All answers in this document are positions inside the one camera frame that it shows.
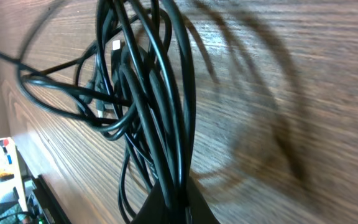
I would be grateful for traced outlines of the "black usb cable thick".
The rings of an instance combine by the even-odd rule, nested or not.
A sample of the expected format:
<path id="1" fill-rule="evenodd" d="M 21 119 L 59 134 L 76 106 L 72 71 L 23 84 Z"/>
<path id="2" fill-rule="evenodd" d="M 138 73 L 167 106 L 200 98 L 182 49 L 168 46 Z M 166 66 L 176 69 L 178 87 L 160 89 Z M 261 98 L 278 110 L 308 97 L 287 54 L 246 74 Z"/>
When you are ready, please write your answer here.
<path id="1" fill-rule="evenodd" d="M 193 223 L 202 196 L 189 173 L 196 118 L 195 73 L 188 33 L 173 1 L 100 1 L 94 99 L 109 103 L 115 119 L 90 119 L 108 140 L 124 138 L 125 162 L 133 161 L 148 190 L 139 212 L 119 186 L 119 209 L 128 223 Z"/>

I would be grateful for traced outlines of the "black usb cable thin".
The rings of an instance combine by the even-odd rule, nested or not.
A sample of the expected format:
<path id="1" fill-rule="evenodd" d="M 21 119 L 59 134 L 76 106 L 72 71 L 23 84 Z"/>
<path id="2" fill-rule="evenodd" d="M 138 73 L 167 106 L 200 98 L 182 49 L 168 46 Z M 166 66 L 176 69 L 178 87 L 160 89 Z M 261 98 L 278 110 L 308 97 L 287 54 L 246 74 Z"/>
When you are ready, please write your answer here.
<path id="1" fill-rule="evenodd" d="M 177 191 L 181 165 L 176 140 L 182 127 L 177 84 L 167 56 L 172 34 L 182 23 L 173 1 L 153 2 L 144 9 L 132 1 L 135 10 L 128 17 L 122 1 L 100 1 L 96 14 L 96 40 L 75 60 L 38 71 L 23 63 L 34 36 L 48 20 L 48 14 L 36 23 L 24 41 L 20 55 L 12 58 L 0 52 L 0 58 L 17 67 L 17 80 L 23 94 L 49 112 L 86 122 L 106 139 L 127 141 L 126 158 L 136 164 L 146 160 L 164 191 Z M 96 91 L 77 83 L 57 82 L 51 73 L 68 67 L 81 70 L 84 62 L 96 59 L 96 78 L 105 91 Z M 148 184 L 151 192 L 154 184 Z M 124 189 L 119 189 L 119 209 L 124 218 L 134 213 Z"/>

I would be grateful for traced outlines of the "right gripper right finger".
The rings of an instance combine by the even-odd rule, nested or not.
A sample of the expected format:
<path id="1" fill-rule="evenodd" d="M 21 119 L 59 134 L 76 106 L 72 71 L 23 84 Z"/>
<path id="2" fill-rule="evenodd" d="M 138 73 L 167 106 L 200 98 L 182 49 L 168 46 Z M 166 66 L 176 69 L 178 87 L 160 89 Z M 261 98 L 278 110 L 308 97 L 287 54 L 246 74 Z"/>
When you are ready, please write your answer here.
<path id="1" fill-rule="evenodd" d="M 186 192 L 188 195 L 191 224 L 219 224 L 219 221 L 214 216 L 208 203 L 191 177 L 187 182 Z"/>

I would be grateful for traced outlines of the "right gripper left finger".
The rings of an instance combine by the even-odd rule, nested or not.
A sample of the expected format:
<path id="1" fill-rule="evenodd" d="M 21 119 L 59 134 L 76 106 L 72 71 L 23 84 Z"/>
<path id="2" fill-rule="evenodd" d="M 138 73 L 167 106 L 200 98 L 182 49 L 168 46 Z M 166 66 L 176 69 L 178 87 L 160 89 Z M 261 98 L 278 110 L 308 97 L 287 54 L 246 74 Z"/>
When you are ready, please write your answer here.
<path id="1" fill-rule="evenodd" d="M 131 224 L 179 223 L 177 191 L 173 190 L 168 194 L 170 207 L 166 205 L 163 193 L 162 186 L 157 181 Z"/>

